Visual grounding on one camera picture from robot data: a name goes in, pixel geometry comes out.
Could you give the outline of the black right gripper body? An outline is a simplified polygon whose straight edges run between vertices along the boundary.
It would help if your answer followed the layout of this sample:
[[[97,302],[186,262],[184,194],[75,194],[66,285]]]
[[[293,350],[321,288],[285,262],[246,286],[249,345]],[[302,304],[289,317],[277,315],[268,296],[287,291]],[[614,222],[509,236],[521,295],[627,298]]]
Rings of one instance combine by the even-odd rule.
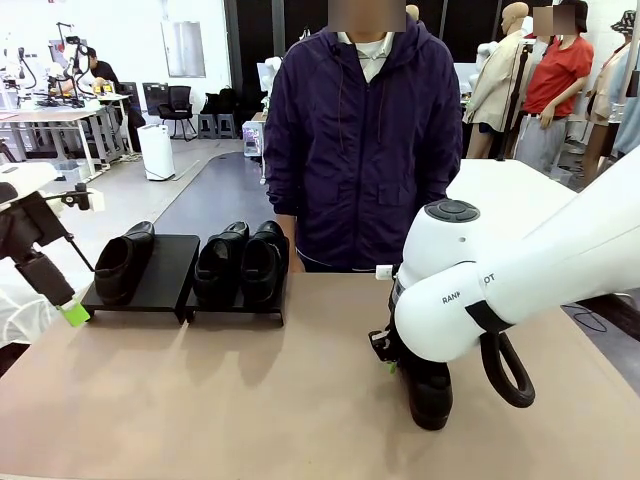
[[[374,330],[369,332],[368,338],[375,353],[398,352],[399,341],[392,322],[390,322],[383,330]]]

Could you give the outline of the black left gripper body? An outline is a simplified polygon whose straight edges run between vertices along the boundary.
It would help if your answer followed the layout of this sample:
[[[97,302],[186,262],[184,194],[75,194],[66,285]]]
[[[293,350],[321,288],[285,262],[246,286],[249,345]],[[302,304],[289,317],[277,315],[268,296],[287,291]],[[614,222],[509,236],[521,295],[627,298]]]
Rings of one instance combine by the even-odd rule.
[[[44,247],[67,234],[44,197],[32,193],[1,212],[1,258],[31,260],[38,255],[35,244]]]

